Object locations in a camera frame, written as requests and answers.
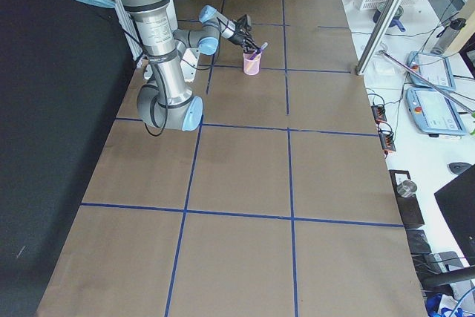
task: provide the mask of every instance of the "computer monitor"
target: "computer monitor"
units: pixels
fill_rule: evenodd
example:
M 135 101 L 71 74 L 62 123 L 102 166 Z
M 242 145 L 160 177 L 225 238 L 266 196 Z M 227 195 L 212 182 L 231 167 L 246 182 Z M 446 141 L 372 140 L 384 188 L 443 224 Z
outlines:
M 475 265 L 475 165 L 435 193 L 440 212 L 470 265 Z

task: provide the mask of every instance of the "grid line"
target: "grid line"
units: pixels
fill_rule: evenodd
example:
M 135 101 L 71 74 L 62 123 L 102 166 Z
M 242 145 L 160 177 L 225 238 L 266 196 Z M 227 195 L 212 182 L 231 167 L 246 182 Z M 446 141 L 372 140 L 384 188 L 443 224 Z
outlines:
M 197 138 L 196 138 L 196 145 L 194 147 L 193 163 L 191 164 L 190 178 L 189 178 L 189 182 L 188 182 L 188 188 L 186 190 L 185 206 L 183 207 L 183 216 L 182 216 L 181 224 L 180 224 L 180 234 L 178 235 L 177 250 L 175 251 L 175 257 L 174 257 L 174 261 L 173 261 L 173 269 L 171 271 L 171 278 L 170 278 L 170 287 L 168 289 L 168 296 L 167 296 L 167 300 L 166 300 L 165 317 L 168 317 L 168 313 L 170 311 L 171 296 L 173 294 L 174 280 L 175 280 L 175 275 L 177 273 L 178 258 L 180 256 L 180 248 L 181 248 L 181 241 L 182 241 L 182 238 L 183 238 L 183 230 L 185 229 L 186 213 L 187 213 L 187 210 L 188 210 L 188 202 L 189 202 L 189 199 L 190 199 L 190 191 L 191 191 L 191 184 L 193 182 L 194 168 L 196 167 L 198 149 L 200 148 L 200 138 L 201 138 L 202 128 L 203 128 L 203 116 L 201 117 L 200 127 L 198 129 L 198 135 L 197 135 Z
M 223 9 L 224 9 L 224 2 L 226 0 L 223 0 L 223 2 L 221 3 L 221 8 L 220 8 L 220 12 L 222 13 L 223 12 Z M 220 37 L 220 40 L 219 40 L 219 47 L 221 47 L 221 37 Z M 211 66 L 210 66 L 210 69 L 209 69 L 209 75 L 208 75 L 208 83 L 206 84 L 206 90 L 205 90 L 205 94 L 208 95 L 209 94 L 209 88 L 211 87 L 211 80 L 212 80 L 212 76 L 213 76 L 213 69 L 215 67 L 215 63 L 214 63 L 214 59 L 217 58 L 217 56 L 219 56 L 219 52 L 218 52 L 218 55 L 216 55 L 216 53 L 213 53 L 213 57 L 212 57 L 212 60 L 211 60 Z
M 292 141 L 290 130 L 287 128 L 287 151 L 289 155 L 289 197 L 290 197 L 290 229 L 292 234 L 292 270 L 294 280 L 294 310 L 298 317 L 298 287 L 297 287 L 297 252 L 295 247 L 295 213 L 294 213 L 294 184 L 292 176 Z
M 123 118 L 116 117 L 116 120 L 129 121 L 129 122 L 142 122 L 140 119 L 135 118 Z M 317 129 L 297 129 L 297 128 L 275 128 L 272 126 L 256 126 L 256 125 L 231 125 L 231 124 L 219 124 L 212 122 L 204 122 L 203 126 L 211 126 L 215 128 L 234 128 L 234 129 L 254 129 L 254 130 L 276 130 L 276 131 L 294 131 L 301 133 L 319 133 L 319 134 L 331 134 L 331 135 L 350 135 L 357 137 L 378 137 L 377 134 L 371 133 L 353 133 L 351 131 L 331 131 L 331 130 L 317 130 Z
M 289 76 L 287 73 L 287 37 L 285 23 L 285 0 L 282 0 L 282 27 L 284 33 L 284 78 L 285 78 L 285 105 L 286 115 L 290 115 L 290 99 L 289 99 Z
M 233 65 L 214 65 L 215 67 L 221 68 L 242 68 L 241 66 L 233 66 Z M 304 68 L 274 68 L 274 67 L 261 67 L 261 70 L 273 70 L 273 71 L 297 71 L 297 72 L 319 72 L 319 73 L 351 73 L 351 71 L 347 70 L 311 70 L 311 69 L 304 69 Z
M 156 206 L 137 206 L 128 204 L 115 204 L 115 203 L 94 203 L 83 202 L 81 206 L 109 208 L 109 209 L 137 209 L 143 211 L 155 211 L 155 212 L 176 212 L 184 213 L 184 209 L 179 208 L 166 208 Z M 223 217 L 238 217 L 238 218 L 253 218 L 253 219 L 267 219 L 267 220 L 289 220 L 295 222 L 311 222 L 311 223 L 328 223 L 328 224 L 344 224 L 350 226 L 379 226 L 381 228 L 404 228 L 403 224 L 397 223 L 382 223 L 382 222 L 364 222 L 360 220 L 338 220 L 338 219 L 325 219 L 325 218 L 311 218 L 311 217 L 290 217 L 285 215 L 262 215 L 256 213 L 238 213 L 238 212 L 219 212 L 219 211 L 204 211 L 199 209 L 187 209 L 187 215 L 219 215 Z

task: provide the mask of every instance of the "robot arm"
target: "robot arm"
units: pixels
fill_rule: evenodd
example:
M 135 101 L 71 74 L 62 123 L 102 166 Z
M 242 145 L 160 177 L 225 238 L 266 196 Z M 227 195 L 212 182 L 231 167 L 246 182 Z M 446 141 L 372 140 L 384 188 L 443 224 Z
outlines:
M 115 0 L 77 0 L 99 7 L 113 8 Z M 250 35 L 248 16 L 231 21 L 216 9 L 205 6 L 200 14 L 202 30 L 171 31 L 166 8 L 169 0 L 121 0 L 132 16 L 153 72 L 137 97 L 139 117 L 156 128 L 195 130 L 203 113 L 203 101 L 185 83 L 180 66 L 186 48 L 201 53 L 216 52 L 222 36 L 245 51 L 257 50 Z

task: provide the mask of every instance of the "metal pole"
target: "metal pole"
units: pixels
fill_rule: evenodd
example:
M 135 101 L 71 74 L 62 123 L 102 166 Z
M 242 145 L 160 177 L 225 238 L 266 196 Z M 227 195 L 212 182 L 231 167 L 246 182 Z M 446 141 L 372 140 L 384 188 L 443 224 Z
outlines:
M 424 278 L 421 283 L 422 286 L 425 287 L 435 287 L 455 284 L 456 282 L 471 280 L 472 278 L 475 278 L 475 267 L 466 267 L 464 269 L 429 276 L 428 278 Z
M 371 33 L 370 39 L 363 50 L 363 54 L 356 65 L 357 74 L 363 74 L 366 71 L 371 57 L 373 57 L 373 54 L 376 52 L 376 48 L 378 47 L 383 35 L 386 33 L 391 20 L 393 20 L 394 14 L 396 14 L 396 10 L 400 3 L 401 0 L 387 0 L 386 6 L 384 7 L 379 20 Z
M 444 96 L 445 98 L 447 98 L 447 99 L 451 100 L 452 102 L 454 102 L 455 104 L 457 104 L 460 108 L 462 108 L 467 113 L 470 113 L 472 115 L 474 114 L 474 111 L 472 111 L 468 106 L 466 106 L 465 104 L 463 104 L 459 100 L 453 98 L 449 93 L 447 93 L 446 91 L 443 91 L 442 89 L 440 89 L 439 87 L 437 87 L 433 83 L 427 81 L 423 76 L 421 76 L 419 73 L 415 72 L 412 68 L 406 66 L 404 63 L 401 63 L 400 61 L 398 61 L 397 59 L 395 59 L 394 57 L 392 57 L 390 54 L 386 53 L 383 50 L 379 51 L 379 53 L 383 56 L 386 56 L 391 61 L 394 61 L 399 66 L 403 67 L 407 72 L 409 72 L 409 73 L 413 74 L 414 76 L 416 76 L 417 78 L 419 78 L 428 87 L 431 87 L 433 90 L 438 91 L 442 96 Z

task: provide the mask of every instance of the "metal cylinder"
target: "metal cylinder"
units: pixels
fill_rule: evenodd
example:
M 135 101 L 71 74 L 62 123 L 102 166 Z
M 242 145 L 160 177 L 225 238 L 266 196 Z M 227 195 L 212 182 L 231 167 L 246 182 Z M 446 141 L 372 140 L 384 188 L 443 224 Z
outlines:
M 465 23 L 466 20 L 464 18 L 452 20 L 451 24 L 442 31 L 442 35 L 430 52 L 436 55 L 442 55 L 457 37 L 460 30 L 465 26 Z
M 183 79 L 179 56 L 176 56 L 171 61 L 153 64 L 151 68 L 154 72 L 154 78 L 160 91 L 158 100 L 159 104 L 165 105 L 165 91 L 163 90 L 160 75 L 163 76 L 163 81 L 166 86 L 168 105 L 179 105 L 191 97 L 193 92 L 190 87 L 186 85 L 185 80 Z
M 166 8 L 168 3 L 153 10 L 130 12 L 137 24 L 137 29 L 147 53 L 162 56 L 175 49 Z

